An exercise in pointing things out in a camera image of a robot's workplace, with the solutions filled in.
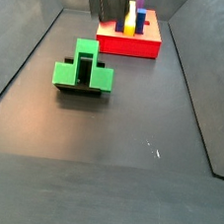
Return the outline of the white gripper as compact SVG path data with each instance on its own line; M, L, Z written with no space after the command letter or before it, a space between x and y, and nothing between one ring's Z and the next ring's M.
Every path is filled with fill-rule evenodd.
M122 21L129 12L129 0L99 0L100 22Z

